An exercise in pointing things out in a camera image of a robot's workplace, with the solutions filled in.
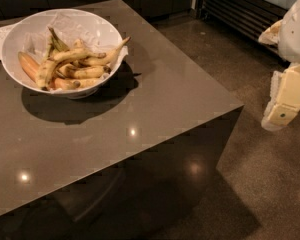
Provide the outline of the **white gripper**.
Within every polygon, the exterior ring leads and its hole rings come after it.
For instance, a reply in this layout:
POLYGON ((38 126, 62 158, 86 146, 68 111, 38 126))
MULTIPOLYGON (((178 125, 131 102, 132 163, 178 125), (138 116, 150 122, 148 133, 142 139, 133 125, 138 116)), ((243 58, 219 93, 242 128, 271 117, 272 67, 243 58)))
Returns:
POLYGON ((279 55, 293 64, 271 78, 270 101, 261 126, 267 131, 285 128, 300 112, 300 0, 279 20, 263 31, 258 42, 277 45, 279 55))

